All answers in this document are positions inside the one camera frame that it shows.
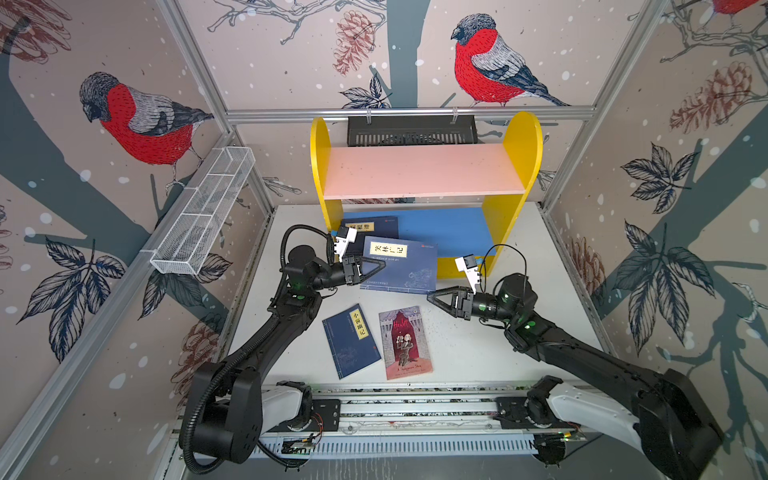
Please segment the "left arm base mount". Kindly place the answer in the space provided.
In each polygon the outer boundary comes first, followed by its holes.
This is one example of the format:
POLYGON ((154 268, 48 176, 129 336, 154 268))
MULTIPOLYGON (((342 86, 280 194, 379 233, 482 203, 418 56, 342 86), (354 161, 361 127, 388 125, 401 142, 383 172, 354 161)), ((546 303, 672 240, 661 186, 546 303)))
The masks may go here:
POLYGON ((315 398, 312 388, 303 382, 283 381, 261 390, 262 433, 266 432, 336 432, 339 428, 341 401, 315 398))

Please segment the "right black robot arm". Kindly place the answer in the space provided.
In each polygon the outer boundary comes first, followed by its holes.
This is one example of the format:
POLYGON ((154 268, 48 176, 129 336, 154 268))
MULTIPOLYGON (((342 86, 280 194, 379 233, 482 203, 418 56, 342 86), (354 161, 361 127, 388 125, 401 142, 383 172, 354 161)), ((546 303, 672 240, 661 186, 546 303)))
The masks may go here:
POLYGON ((515 352, 596 388, 591 394, 542 377, 527 394, 528 415, 537 425, 560 420, 597 430, 642 452, 668 479, 700 478, 723 445, 723 430, 686 376, 620 360, 543 318, 525 272, 503 277, 495 293, 472 284, 438 289, 427 299, 454 318, 478 318, 501 330, 515 352))

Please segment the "blue book plant cover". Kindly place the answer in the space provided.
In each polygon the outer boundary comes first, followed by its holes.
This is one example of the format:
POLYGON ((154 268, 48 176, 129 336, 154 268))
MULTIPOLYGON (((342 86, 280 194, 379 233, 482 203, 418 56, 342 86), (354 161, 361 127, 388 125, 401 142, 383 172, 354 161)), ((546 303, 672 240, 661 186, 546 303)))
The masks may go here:
POLYGON ((362 256, 365 240, 368 236, 393 238, 399 237, 398 218, 395 216, 357 217, 344 219, 341 222, 344 227, 351 227, 357 231, 357 236, 346 250, 348 256, 362 256))

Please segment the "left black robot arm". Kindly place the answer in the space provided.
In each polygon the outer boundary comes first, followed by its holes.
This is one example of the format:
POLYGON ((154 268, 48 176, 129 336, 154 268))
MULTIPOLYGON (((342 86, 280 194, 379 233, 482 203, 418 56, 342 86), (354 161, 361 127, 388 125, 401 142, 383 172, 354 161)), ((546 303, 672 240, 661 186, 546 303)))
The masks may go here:
POLYGON ((364 256, 344 257, 335 248, 339 240, 330 233, 325 255, 318 257, 309 245, 287 247, 289 227, 280 244, 280 279, 267 308, 270 317, 240 348, 194 373, 185 408, 179 446, 187 470, 208 474, 226 462, 242 464, 260 450, 285 469, 298 470, 303 461, 274 453, 261 440, 268 430, 262 394, 263 380, 288 346, 312 324, 325 298, 342 285, 358 285, 384 270, 375 260, 365 272, 364 256))

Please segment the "blue book yellow label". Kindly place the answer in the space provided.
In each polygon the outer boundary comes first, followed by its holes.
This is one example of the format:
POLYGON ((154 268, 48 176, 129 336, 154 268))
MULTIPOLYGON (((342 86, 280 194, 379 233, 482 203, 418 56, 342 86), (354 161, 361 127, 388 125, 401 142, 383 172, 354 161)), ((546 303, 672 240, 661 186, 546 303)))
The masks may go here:
POLYGON ((324 319, 322 325, 339 379, 382 359, 359 304, 324 319))
POLYGON ((361 289, 407 294, 428 294, 436 289, 436 245, 368 236, 363 256, 384 261, 385 268, 363 281, 361 289))

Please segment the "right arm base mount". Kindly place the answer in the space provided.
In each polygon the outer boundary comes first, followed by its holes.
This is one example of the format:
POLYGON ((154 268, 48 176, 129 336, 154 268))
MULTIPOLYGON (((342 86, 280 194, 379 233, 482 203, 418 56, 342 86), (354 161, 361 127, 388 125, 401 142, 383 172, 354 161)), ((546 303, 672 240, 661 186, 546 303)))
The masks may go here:
POLYGON ((524 396, 496 397, 497 413, 493 419, 504 430, 530 430, 549 428, 580 429, 578 423, 563 421, 556 416, 548 401, 552 390, 562 386, 560 378, 546 375, 530 387, 524 396))

